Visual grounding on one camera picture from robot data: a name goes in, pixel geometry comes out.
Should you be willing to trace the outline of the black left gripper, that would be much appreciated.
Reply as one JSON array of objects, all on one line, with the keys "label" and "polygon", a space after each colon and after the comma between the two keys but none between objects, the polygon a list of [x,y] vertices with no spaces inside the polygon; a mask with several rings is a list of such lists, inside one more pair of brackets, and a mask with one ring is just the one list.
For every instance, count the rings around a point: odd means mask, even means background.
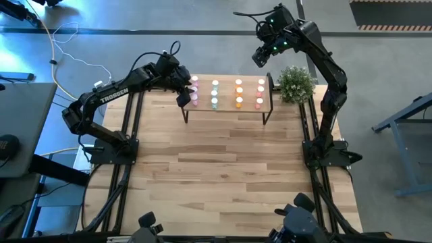
[{"label": "black left gripper", "polygon": [[190,72],[184,65],[177,67],[169,76],[160,77],[155,82],[155,87],[163,90],[170,90],[172,92],[178,92],[176,102],[178,107],[186,106],[190,101],[190,95],[194,93],[193,90],[186,87],[186,83],[189,83],[191,79]]}]

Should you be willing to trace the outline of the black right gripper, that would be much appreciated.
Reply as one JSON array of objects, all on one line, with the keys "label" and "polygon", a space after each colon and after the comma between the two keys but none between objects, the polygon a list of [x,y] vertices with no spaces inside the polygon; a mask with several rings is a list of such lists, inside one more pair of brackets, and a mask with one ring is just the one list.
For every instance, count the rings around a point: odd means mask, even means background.
[{"label": "black right gripper", "polygon": [[[270,51],[272,55],[282,54],[288,49],[293,49],[299,42],[299,36],[292,32],[272,34],[266,21],[257,22],[255,32],[258,39],[267,39],[271,37]],[[266,49],[259,47],[252,55],[252,60],[259,68],[262,68],[267,63],[269,56],[270,53]]]}]

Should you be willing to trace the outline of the wooden shelf black metal legs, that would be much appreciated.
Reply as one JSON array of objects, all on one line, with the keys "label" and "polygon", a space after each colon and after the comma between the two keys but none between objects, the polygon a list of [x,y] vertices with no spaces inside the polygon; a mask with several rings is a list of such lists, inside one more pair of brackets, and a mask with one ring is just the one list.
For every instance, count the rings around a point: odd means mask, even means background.
[{"label": "wooden shelf black metal legs", "polygon": [[[193,74],[198,77],[198,105],[194,106],[190,101],[182,108],[182,115],[185,122],[188,122],[188,116],[191,111],[214,111],[214,112],[243,112],[243,113],[260,113],[263,124],[265,125],[273,112],[273,77],[268,72],[264,76],[242,76],[242,75],[216,75],[216,74]],[[242,80],[242,107],[236,107],[236,83],[237,79]],[[265,80],[264,93],[261,97],[263,104],[260,109],[255,108],[257,100],[257,87],[259,79]],[[214,90],[212,81],[218,80],[218,108],[213,109],[211,104],[211,91]]]}]

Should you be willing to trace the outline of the green potted plant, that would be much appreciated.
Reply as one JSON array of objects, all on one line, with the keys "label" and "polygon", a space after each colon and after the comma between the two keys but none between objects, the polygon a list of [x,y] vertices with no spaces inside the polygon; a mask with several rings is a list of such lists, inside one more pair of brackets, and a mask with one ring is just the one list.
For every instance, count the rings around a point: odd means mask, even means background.
[{"label": "green potted plant", "polygon": [[317,79],[305,67],[290,66],[278,78],[281,100],[285,103],[303,104],[314,94]]}]

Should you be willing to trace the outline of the yellow white power plug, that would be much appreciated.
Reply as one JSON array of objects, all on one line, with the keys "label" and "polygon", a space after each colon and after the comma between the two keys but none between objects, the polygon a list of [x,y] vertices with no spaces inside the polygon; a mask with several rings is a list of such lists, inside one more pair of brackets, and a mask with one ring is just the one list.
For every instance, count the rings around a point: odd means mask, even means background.
[{"label": "yellow white power plug", "polygon": [[94,83],[94,88],[92,89],[91,98],[92,99],[100,99],[105,95],[105,84],[103,81],[99,80]]}]

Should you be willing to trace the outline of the black hazard-striped floor mat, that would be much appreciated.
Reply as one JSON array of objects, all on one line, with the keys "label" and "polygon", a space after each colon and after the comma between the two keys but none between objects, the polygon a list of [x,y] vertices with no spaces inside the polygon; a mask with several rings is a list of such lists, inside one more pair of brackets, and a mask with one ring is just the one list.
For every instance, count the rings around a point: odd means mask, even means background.
[{"label": "black hazard-striped floor mat", "polygon": [[432,0],[350,0],[361,31],[432,32]]}]

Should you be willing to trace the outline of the grey office desk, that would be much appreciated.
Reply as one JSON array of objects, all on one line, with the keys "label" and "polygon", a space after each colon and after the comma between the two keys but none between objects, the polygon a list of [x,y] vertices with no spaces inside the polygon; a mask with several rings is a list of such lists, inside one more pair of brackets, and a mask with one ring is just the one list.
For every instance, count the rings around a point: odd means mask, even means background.
[{"label": "grey office desk", "polygon": [[0,178],[38,173],[85,186],[89,175],[35,153],[57,87],[54,83],[9,83],[0,91],[0,136],[18,138],[17,153],[0,159]]}]

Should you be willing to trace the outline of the black stand foot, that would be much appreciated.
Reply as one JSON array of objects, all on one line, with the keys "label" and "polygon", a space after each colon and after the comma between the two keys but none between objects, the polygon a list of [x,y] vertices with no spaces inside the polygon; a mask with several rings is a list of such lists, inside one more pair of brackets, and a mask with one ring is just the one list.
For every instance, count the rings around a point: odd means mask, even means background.
[{"label": "black stand foot", "polygon": [[20,21],[26,20],[35,28],[40,28],[42,25],[36,14],[29,11],[21,3],[12,3],[9,0],[0,0],[0,12]]}]

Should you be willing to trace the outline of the black cap with logo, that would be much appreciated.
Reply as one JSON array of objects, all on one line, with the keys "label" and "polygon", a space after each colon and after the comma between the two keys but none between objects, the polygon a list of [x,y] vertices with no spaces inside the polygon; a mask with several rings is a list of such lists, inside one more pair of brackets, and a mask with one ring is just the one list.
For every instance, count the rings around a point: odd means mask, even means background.
[{"label": "black cap with logo", "polygon": [[13,158],[19,151],[20,141],[11,134],[0,136],[0,160],[7,160]]}]

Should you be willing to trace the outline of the black aluminium rig frame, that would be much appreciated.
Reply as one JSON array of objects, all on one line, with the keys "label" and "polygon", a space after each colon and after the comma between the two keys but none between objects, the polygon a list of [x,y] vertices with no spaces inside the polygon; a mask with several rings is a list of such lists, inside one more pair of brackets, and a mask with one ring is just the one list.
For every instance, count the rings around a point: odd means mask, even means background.
[{"label": "black aluminium rig frame", "polygon": [[[318,126],[318,116],[315,109],[315,101],[313,97],[310,97],[307,101],[310,109],[311,121],[313,124],[313,132],[314,139],[310,139],[309,129],[308,129],[308,119],[306,117],[306,110],[304,108],[304,104],[300,104],[300,114],[302,119],[302,127],[304,132],[305,140],[310,140],[311,144],[311,154],[314,157],[322,158],[327,153],[327,151],[333,147],[333,141],[330,141],[330,145],[324,148],[324,151],[321,152],[321,148],[316,145],[316,141],[319,140],[319,135],[321,134],[321,129]],[[328,167],[320,167],[318,169],[309,169],[310,172],[310,180],[313,190],[313,202],[315,203],[315,212],[317,214],[317,221],[322,228],[326,228],[325,219],[323,216],[322,204],[325,203],[327,205],[327,210],[329,212],[329,220],[331,231],[333,233],[338,233],[339,230],[343,230],[347,234],[357,234],[358,232],[348,223],[342,213],[339,211],[335,203],[333,202],[331,186],[329,183],[328,176]],[[340,167],[342,169],[347,170],[349,167]]]},{"label": "black aluminium rig frame", "polygon": [[[138,94],[138,99],[136,103],[136,110],[134,113],[134,122],[132,126],[132,134],[126,136],[126,141],[130,138],[137,139],[138,125],[140,123],[140,114],[142,109],[142,102],[144,100],[144,93],[140,92]],[[84,224],[84,208],[85,204],[81,207],[81,226],[82,232],[95,233],[97,230],[102,232],[107,232],[109,227],[109,222],[111,220],[112,208],[115,203],[117,206],[117,214],[115,222],[111,233],[119,234],[121,231],[122,221],[124,217],[124,209],[126,205],[126,197],[128,193],[128,186],[130,181],[130,176],[132,173],[132,166],[134,165],[113,165],[113,172],[111,175],[111,182],[108,191],[108,197],[105,204],[102,206],[101,210],[98,212],[97,216],[88,224]]]}]

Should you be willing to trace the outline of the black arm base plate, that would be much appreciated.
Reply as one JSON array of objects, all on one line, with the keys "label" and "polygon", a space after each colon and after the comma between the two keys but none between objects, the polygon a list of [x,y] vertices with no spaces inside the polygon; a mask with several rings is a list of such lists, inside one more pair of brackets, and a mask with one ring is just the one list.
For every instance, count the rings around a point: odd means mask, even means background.
[{"label": "black arm base plate", "polygon": [[138,147],[139,140],[132,138],[119,146],[96,139],[94,146],[84,147],[84,152],[91,155],[92,164],[132,165],[136,162]]},{"label": "black arm base plate", "polygon": [[314,157],[311,154],[310,140],[302,143],[304,155],[304,164],[309,169],[318,169],[320,167],[350,167],[351,164],[362,160],[362,155],[348,151],[348,142],[345,140],[334,140],[331,147],[324,157]]}]

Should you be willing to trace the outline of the blue-grey metal desk frame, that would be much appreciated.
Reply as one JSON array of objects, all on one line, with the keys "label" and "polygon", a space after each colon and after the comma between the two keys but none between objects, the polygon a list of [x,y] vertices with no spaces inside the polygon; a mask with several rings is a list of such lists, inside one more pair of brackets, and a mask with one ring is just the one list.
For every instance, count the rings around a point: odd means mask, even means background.
[{"label": "blue-grey metal desk frame", "polygon": [[432,192],[432,176],[422,179],[422,165],[432,166],[432,118],[413,118],[432,110],[432,92],[419,96],[407,107],[371,127],[378,134],[390,129],[403,164],[408,185],[395,191],[396,196]]}]

